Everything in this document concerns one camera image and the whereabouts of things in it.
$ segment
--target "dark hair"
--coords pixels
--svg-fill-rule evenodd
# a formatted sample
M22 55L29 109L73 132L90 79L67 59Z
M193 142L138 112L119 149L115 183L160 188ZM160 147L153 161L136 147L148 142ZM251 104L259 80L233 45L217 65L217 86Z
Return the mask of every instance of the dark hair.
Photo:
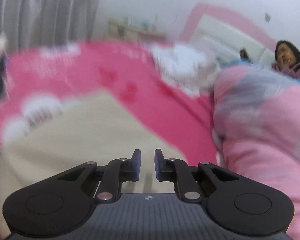
M278 61L278 55L277 55L278 48L283 43L287 44L287 46L292 50L294 56L296 57L297 63L299 63L300 62L300 51L290 41L278 41L277 42L277 47L275 48L275 53L274 53L275 60Z

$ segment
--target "pink patterned fabric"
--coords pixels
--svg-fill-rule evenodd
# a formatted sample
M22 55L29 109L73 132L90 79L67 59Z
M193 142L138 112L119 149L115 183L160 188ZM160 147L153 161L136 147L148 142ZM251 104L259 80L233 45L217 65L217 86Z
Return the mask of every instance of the pink patterned fabric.
M0 147L80 103L86 94L107 89L143 125L183 152L189 164L216 163L213 100L190 98L163 83L152 57L137 44L25 51L10 56L7 69L9 99L0 102Z
M221 73L215 103L226 168L288 195L295 215L287 233L300 240L300 85L239 65Z

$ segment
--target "pink bedding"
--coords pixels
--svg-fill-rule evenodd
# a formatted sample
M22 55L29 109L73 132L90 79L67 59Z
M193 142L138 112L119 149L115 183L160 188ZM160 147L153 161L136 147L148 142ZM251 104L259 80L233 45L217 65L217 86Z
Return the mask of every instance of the pink bedding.
M11 55L9 99L0 102L0 147L100 89L109 90L144 126L175 145L189 164L216 163L213 99L190 98L169 87L147 50L126 43L71 44Z

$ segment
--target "white headboard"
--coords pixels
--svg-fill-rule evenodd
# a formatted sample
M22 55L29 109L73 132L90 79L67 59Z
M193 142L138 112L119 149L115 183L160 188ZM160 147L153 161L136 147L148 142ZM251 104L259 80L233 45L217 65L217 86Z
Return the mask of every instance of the white headboard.
M240 59L239 51L242 48L246 48L253 62L271 65L275 61L273 51L265 45L208 14L202 15L189 43L198 49L200 46L209 47L221 63Z

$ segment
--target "white fabric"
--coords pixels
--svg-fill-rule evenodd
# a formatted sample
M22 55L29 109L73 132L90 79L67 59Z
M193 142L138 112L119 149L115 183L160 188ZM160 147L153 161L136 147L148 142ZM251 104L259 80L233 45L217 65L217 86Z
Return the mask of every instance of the white fabric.
M186 94L212 90L220 72L214 57L189 45L156 45L151 48L151 53L155 66L162 73L162 80L182 88Z
M4 200L14 191L87 161L107 165L141 150L139 181L125 182L123 192L174 192L173 183L158 182L154 150L184 159L174 147L145 129L108 93L91 95L53 121L2 150L0 156L0 236L9 230L2 216Z

